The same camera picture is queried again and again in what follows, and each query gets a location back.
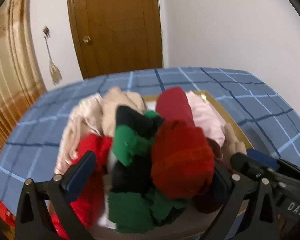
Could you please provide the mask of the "bright red underwear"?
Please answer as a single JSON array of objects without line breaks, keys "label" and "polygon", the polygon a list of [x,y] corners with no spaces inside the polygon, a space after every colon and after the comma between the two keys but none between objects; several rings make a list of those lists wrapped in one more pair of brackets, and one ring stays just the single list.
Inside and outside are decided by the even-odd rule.
[{"label": "bright red underwear", "polygon": [[94,226],[104,207],[103,176],[108,174],[108,155],[113,139],[94,133],[76,139],[72,135],[64,135],[57,156],[54,174],[64,175],[72,166],[77,164],[87,151],[92,151],[96,160],[91,175],[84,181],[83,189],[78,198],[70,203],[75,215],[86,229]]}]

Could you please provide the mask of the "light pink underwear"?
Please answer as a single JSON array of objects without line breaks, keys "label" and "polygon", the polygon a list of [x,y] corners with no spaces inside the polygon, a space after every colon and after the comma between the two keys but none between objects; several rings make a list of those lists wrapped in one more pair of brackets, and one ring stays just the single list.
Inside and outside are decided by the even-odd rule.
[{"label": "light pink underwear", "polygon": [[223,131],[225,122],[219,118],[204,94],[197,95],[193,91],[189,91],[186,92],[186,97],[192,111],[194,124],[203,130],[207,138],[222,147],[225,142]]}]

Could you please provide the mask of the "dark red underwear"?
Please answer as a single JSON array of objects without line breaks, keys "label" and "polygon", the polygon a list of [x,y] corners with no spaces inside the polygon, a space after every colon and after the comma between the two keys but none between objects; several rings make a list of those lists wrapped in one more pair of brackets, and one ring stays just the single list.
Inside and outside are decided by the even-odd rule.
[{"label": "dark red underwear", "polygon": [[164,119],[151,149],[151,178],[168,198],[192,198],[209,188],[214,174],[214,154],[194,124],[191,107],[180,87],[162,92],[156,112]]}]

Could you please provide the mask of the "green and black underwear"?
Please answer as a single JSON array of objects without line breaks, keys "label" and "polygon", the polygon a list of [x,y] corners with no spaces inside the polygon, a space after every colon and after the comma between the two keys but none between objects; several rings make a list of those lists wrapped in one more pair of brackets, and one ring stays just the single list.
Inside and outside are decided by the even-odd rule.
[{"label": "green and black underwear", "polygon": [[164,119],[155,111],[139,113],[119,105],[109,161],[109,220],[118,233],[144,234],[172,224],[186,210],[187,200],[171,200],[151,179],[151,147]]}]

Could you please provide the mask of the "beige underwear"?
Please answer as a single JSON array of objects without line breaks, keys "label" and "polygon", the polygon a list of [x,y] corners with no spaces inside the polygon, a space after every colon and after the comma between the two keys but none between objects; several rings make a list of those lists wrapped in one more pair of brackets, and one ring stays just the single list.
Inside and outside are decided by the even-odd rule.
[{"label": "beige underwear", "polygon": [[67,171],[71,162],[78,157],[79,141],[90,133],[114,136],[116,109],[121,105],[139,113],[146,109],[139,93],[123,92],[119,87],[111,87],[105,96],[96,93],[79,101],[71,110],[62,133],[55,174],[64,174]]}]

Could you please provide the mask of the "cream rolled garment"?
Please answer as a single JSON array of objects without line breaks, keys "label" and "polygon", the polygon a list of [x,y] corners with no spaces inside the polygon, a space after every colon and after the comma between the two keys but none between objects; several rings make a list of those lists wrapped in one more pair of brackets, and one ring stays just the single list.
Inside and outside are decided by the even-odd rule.
[{"label": "cream rolled garment", "polygon": [[225,142],[222,146],[222,161],[223,163],[230,165],[230,159],[234,154],[241,153],[247,155],[247,150],[244,142],[237,139],[234,129],[229,123],[224,125],[223,132],[225,135]]}]

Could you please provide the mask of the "blue plaid bedspread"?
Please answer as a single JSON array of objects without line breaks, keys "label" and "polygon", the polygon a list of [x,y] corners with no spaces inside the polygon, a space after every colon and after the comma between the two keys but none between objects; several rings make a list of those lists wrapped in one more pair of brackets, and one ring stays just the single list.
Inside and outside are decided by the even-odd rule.
[{"label": "blue plaid bedspread", "polygon": [[210,93],[230,114],[252,146],[300,167],[300,116],[250,73],[211,68],[150,69],[102,75],[42,95],[19,120],[0,152],[0,200],[16,213],[25,179],[51,179],[71,110],[82,98],[117,86],[142,96],[174,86]]}]

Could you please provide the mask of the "beige striped curtain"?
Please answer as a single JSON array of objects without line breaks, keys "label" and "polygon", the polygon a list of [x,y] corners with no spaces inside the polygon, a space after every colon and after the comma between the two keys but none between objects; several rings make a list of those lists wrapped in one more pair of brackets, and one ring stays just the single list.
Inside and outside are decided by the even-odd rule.
[{"label": "beige striped curtain", "polygon": [[0,7],[0,150],[44,92],[31,37],[30,0],[5,0]]}]

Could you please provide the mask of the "hanging curtain tassel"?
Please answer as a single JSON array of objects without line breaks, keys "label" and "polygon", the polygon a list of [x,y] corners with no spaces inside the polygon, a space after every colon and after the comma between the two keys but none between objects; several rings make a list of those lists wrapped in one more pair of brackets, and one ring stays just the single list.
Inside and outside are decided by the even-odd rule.
[{"label": "hanging curtain tassel", "polygon": [[57,85],[62,81],[62,75],[61,75],[60,70],[55,65],[55,63],[52,59],[52,56],[51,56],[51,51],[50,51],[49,43],[48,43],[48,38],[50,37],[50,30],[47,26],[45,26],[42,29],[42,31],[43,31],[43,34],[44,34],[46,49],[47,49],[47,53],[48,53],[48,56],[49,56],[49,71],[50,71],[52,83],[54,85]]}]

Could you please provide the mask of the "brass door knob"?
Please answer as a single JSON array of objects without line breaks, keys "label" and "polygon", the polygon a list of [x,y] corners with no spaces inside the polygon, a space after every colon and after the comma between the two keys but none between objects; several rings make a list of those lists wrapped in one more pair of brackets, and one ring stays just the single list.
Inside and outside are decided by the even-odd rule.
[{"label": "brass door knob", "polygon": [[84,37],[83,37],[83,42],[84,42],[85,44],[90,44],[90,43],[91,43],[91,38],[90,38],[89,36],[84,36]]}]

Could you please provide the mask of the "brown wooden door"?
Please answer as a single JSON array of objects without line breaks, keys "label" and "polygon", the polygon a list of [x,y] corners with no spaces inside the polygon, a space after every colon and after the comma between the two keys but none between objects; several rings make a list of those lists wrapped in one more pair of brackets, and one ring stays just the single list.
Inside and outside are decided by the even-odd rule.
[{"label": "brown wooden door", "polygon": [[[159,0],[67,0],[84,79],[163,67]],[[91,38],[90,44],[83,37]]]}]

